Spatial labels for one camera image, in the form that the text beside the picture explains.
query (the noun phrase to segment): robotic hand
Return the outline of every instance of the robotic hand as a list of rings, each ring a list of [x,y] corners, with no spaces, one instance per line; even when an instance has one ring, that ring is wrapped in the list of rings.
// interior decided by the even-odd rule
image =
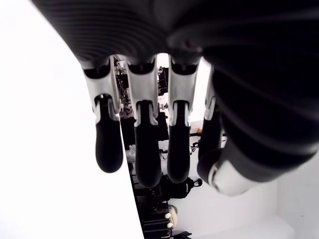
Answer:
[[[141,184],[160,180],[156,55],[169,58],[174,183],[189,171],[189,121],[200,57],[212,65],[198,173],[226,195],[295,170],[319,141],[319,3],[310,0],[33,0],[78,59],[96,115],[96,158],[123,161],[113,54],[126,56]],[[227,143],[220,147],[225,131]]]

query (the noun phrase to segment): black bag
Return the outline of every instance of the black bag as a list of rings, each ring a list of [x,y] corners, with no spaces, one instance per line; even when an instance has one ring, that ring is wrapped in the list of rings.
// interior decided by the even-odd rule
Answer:
[[[200,187],[203,184],[201,179],[196,181],[187,178],[183,183],[175,184],[163,175],[159,182],[159,189],[161,191],[161,199],[168,201],[171,198],[185,198],[193,187]]]

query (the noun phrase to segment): white surface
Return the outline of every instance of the white surface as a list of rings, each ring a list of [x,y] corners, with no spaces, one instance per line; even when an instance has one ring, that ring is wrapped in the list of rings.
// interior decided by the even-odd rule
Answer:
[[[0,29],[0,238],[142,239],[127,164],[96,163],[71,51],[26,0],[0,1]]]
[[[226,232],[192,237],[193,239],[294,239],[295,230],[278,216]]]
[[[191,137],[190,144],[199,140]],[[190,158],[190,178],[198,178],[198,149]],[[241,227],[276,214],[277,182],[266,183],[237,196],[228,197],[217,193],[203,182],[192,188],[185,199],[171,199],[170,204],[178,209],[176,231],[193,233],[192,238],[219,233]]]
[[[319,155],[278,180],[278,214],[298,239],[319,238]]]

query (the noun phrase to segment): white wall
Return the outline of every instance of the white wall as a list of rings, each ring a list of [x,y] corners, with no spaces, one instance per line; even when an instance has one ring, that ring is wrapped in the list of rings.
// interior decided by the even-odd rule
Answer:
[[[190,143],[199,137],[191,137]],[[190,159],[190,177],[198,178],[198,150]],[[253,188],[243,195],[227,197],[206,183],[193,188],[185,199],[169,201],[178,209],[177,231],[188,231],[193,237],[210,235],[237,228],[272,216],[277,210],[277,182]]]
[[[96,163],[75,57],[29,1],[0,1],[0,29],[0,239],[142,239],[127,164]]]
[[[192,237],[193,239],[294,239],[295,230],[278,216],[225,232]]]
[[[319,154],[278,180],[278,214],[299,239],[319,238]]]

